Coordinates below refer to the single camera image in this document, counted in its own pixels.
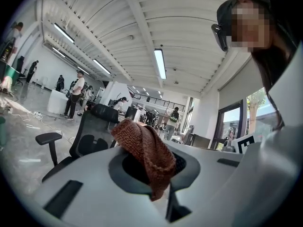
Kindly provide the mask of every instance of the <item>brown knitted cloth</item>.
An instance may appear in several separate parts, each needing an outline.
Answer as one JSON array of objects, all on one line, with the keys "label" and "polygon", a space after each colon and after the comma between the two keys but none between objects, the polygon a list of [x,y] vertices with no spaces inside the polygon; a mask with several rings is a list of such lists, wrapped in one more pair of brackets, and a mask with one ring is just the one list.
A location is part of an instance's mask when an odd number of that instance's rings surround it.
[{"label": "brown knitted cloth", "polygon": [[161,198],[176,168],[176,159],[150,126],[125,119],[113,130],[115,140],[145,168],[153,191],[152,201]]}]

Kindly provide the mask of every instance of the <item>chair armrest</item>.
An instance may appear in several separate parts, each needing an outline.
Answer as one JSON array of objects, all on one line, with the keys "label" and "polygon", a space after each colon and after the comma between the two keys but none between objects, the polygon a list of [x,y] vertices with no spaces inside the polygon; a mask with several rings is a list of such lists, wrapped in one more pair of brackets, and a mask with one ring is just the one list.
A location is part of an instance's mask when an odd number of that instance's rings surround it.
[{"label": "chair armrest", "polygon": [[40,146],[49,144],[51,142],[55,142],[56,140],[59,139],[62,139],[62,135],[56,132],[45,133],[36,136],[36,141]]}]

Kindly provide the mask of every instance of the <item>ceiling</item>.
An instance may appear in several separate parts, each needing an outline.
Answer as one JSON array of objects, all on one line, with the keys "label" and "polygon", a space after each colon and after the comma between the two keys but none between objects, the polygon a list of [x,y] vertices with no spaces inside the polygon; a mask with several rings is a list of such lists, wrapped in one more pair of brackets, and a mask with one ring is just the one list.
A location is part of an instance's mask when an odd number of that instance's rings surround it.
[{"label": "ceiling", "polygon": [[[225,58],[211,30],[224,1],[43,0],[44,40],[95,79],[202,92]],[[74,44],[54,23],[65,29]],[[155,48],[163,50],[166,80],[159,77]]]},{"label": "ceiling", "polygon": [[160,95],[163,96],[163,92],[159,91],[159,90],[154,90],[154,89],[150,89],[148,87],[137,87],[137,86],[131,86],[131,85],[128,85],[128,88],[130,88],[134,93],[139,93],[139,94],[143,94],[143,95],[146,95],[148,96],[146,93],[149,94],[149,96],[151,97],[154,97],[154,98],[158,98],[158,99],[161,99]]}]

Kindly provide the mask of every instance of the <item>black pants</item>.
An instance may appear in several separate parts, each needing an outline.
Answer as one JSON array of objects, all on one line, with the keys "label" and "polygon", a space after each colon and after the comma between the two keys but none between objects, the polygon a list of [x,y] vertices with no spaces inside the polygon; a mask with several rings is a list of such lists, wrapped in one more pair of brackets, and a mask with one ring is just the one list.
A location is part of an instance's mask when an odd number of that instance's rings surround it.
[{"label": "black pants", "polygon": [[57,84],[56,91],[60,92],[60,90],[61,90],[61,85]]},{"label": "black pants", "polygon": [[67,101],[67,103],[66,103],[66,108],[65,108],[64,114],[67,114],[69,108],[71,107],[69,117],[71,117],[71,118],[74,117],[76,103],[77,103],[77,101],[78,101],[78,99],[79,99],[80,96],[81,96],[81,94],[79,94],[79,95],[74,95],[74,94],[72,94],[72,95],[70,96],[70,98],[68,99],[68,101]]},{"label": "black pants", "polygon": [[28,74],[27,75],[27,83],[30,82],[31,78],[33,77],[34,74]]}]

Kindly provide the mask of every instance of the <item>long dark hair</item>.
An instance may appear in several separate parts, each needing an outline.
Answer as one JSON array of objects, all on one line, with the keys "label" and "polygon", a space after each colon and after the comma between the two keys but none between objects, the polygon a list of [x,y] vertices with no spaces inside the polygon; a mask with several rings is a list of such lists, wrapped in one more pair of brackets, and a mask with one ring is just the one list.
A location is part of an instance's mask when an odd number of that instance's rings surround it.
[{"label": "long dark hair", "polygon": [[[267,3],[261,0],[252,0],[254,3],[257,3],[264,9],[265,18],[269,20],[270,26],[277,31],[277,33],[283,38],[285,44],[289,49],[293,49],[293,44],[290,41],[290,37],[286,34],[286,31],[282,29],[277,21],[276,17],[270,10],[270,7]],[[289,60],[292,58],[292,53],[290,54],[289,59],[285,57],[285,53],[276,46],[271,46],[268,49],[262,49],[251,53],[252,58],[257,63],[258,69],[261,74],[263,86],[266,92],[266,95],[274,107],[277,115],[277,126],[273,130],[279,130],[283,127],[284,123],[281,117],[281,114],[278,111],[278,108],[275,102],[272,100],[269,95],[269,90],[273,85],[278,81],[280,76],[283,74],[286,69]]]}]

